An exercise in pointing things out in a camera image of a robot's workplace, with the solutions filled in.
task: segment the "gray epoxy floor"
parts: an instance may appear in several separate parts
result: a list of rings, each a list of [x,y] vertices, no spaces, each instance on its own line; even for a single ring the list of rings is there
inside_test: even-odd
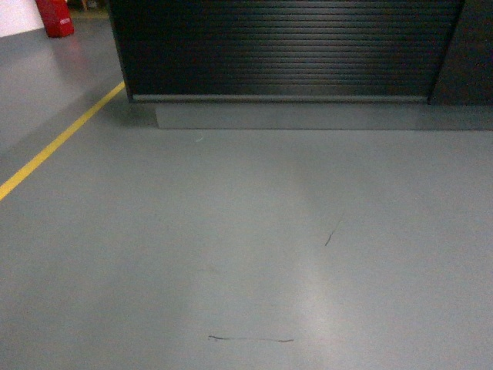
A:
[[[492,132],[154,124],[119,94],[0,203],[2,370],[491,369]]]
[[[62,39],[43,29],[0,39],[0,154],[53,125],[67,107],[65,124],[74,121],[101,99],[101,85],[121,80],[108,20],[78,19],[75,34]]]

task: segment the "white wall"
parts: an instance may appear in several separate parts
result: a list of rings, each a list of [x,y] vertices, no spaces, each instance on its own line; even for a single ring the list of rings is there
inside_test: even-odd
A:
[[[35,0],[0,0],[0,37],[42,27]]]

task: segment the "red fire extinguisher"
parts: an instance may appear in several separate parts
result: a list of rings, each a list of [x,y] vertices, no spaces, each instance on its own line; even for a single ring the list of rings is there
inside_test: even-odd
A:
[[[36,0],[36,5],[49,37],[64,37],[74,33],[65,0]]]

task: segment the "gray concrete base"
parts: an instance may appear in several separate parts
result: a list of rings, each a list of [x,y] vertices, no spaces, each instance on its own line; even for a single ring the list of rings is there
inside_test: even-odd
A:
[[[343,103],[160,103],[161,129],[492,130],[493,107]]]

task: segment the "black wall panel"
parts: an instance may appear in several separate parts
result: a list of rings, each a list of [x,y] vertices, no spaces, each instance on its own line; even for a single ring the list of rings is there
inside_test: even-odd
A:
[[[493,104],[493,0],[466,1],[430,102]]]
[[[426,97],[461,1],[110,5],[130,95]]]

